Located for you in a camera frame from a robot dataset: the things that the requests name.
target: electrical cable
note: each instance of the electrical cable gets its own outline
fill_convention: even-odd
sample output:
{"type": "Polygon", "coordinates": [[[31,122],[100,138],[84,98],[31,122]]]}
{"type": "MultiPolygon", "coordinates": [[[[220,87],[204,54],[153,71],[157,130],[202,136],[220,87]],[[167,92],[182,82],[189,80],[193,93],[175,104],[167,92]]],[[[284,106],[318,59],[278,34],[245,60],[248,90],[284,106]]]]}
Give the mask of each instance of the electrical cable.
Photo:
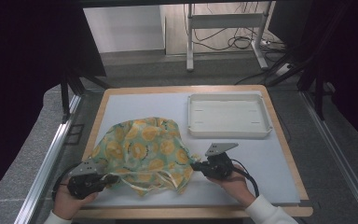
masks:
{"type": "Polygon", "coordinates": [[[251,183],[252,183],[252,185],[254,187],[254,190],[255,190],[255,197],[257,198],[260,195],[260,193],[258,191],[258,186],[257,186],[257,183],[255,182],[255,179],[249,174],[249,172],[246,170],[245,166],[242,165],[242,163],[240,163],[237,160],[233,160],[233,159],[231,159],[231,160],[237,162],[243,168],[244,171],[241,170],[241,169],[238,169],[237,167],[234,166],[233,171],[238,173],[238,174],[240,174],[240,175],[245,176],[246,179],[251,181],[251,183]]]}

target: wooden board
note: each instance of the wooden board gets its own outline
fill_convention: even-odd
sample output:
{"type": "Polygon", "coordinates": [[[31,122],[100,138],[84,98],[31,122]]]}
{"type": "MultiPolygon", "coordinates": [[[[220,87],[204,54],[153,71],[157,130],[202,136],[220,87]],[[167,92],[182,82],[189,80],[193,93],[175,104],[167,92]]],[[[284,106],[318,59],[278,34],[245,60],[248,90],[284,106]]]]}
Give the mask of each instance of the wooden board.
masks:
{"type": "MultiPolygon", "coordinates": [[[[101,121],[103,119],[106,104],[110,95],[117,94],[148,94],[148,93],[176,93],[176,92],[212,92],[212,91],[260,91],[262,92],[268,109],[270,118],[272,120],[275,131],[278,135],[279,142],[282,147],[282,153],[290,168],[290,172],[296,183],[300,200],[308,200],[307,192],[304,189],[301,178],[299,176],[296,164],[293,160],[289,146],[287,145],[281,125],[278,121],[272,102],[269,99],[267,90],[263,86],[192,86],[192,87],[153,87],[153,88],[125,88],[107,90],[103,96],[96,120],[94,122],[91,135],[84,153],[86,159],[94,148],[97,139],[98,131],[100,130],[101,121]]],[[[307,217],[313,212],[311,207],[303,207],[298,205],[285,206],[289,215],[294,217],[307,217]]],[[[114,208],[92,208],[82,209],[78,212],[76,217],[88,218],[218,218],[218,217],[246,217],[243,209],[238,206],[220,206],[220,207],[197,207],[197,208],[160,208],[160,207],[114,207],[114,208]]]]}

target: crumpled cloth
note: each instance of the crumpled cloth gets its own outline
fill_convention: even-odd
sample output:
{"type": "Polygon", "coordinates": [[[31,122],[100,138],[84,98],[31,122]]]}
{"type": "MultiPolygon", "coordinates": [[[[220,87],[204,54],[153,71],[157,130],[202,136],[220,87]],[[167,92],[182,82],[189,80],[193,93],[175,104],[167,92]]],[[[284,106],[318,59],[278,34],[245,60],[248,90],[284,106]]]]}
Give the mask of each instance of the crumpled cloth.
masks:
{"type": "Polygon", "coordinates": [[[127,184],[140,196],[152,189],[173,189],[183,193],[193,173],[188,148],[178,125],[171,119],[146,118],[114,125],[93,149],[95,162],[105,172],[120,176],[116,188],[127,184]]]}

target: white tray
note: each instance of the white tray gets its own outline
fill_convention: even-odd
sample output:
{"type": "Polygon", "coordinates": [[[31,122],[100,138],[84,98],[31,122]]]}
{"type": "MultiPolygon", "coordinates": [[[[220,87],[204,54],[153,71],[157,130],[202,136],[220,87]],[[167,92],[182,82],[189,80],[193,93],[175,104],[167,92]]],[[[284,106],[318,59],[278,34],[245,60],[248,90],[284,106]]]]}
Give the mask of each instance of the white tray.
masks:
{"type": "Polygon", "coordinates": [[[188,130],[195,137],[264,138],[272,124],[258,94],[192,94],[188,130]]]}

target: aluminum rail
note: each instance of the aluminum rail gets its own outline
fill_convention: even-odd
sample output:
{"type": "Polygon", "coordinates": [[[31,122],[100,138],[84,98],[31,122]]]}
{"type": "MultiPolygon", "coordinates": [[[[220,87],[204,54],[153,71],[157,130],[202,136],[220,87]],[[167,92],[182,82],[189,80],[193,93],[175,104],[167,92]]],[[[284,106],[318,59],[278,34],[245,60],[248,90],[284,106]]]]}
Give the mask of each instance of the aluminum rail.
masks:
{"type": "MultiPolygon", "coordinates": [[[[81,96],[75,95],[70,104],[70,114],[75,114],[77,107],[80,103],[81,96]]],[[[40,198],[43,188],[48,181],[48,176],[50,175],[51,168],[53,167],[59,153],[62,148],[63,142],[65,140],[66,134],[69,132],[69,128],[73,122],[74,116],[66,121],[66,123],[61,124],[56,132],[54,139],[48,149],[48,153],[43,160],[42,165],[36,175],[33,185],[31,186],[30,191],[28,192],[27,197],[25,198],[22,208],[17,215],[16,224],[26,224],[29,223],[34,213],[37,202],[40,198]]]]}
{"type": "Polygon", "coordinates": [[[339,147],[334,136],[331,134],[326,123],[319,118],[319,116],[316,114],[316,111],[313,109],[313,101],[310,98],[310,95],[306,92],[301,91],[300,96],[303,98],[306,107],[309,110],[313,120],[315,121],[315,124],[319,132],[321,133],[325,143],[330,149],[330,152],[334,160],[336,161],[339,170],[347,181],[347,184],[349,185],[355,199],[358,202],[358,177],[356,173],[352,170],[351,165],[348,163],[344,153],[339,147]]]}

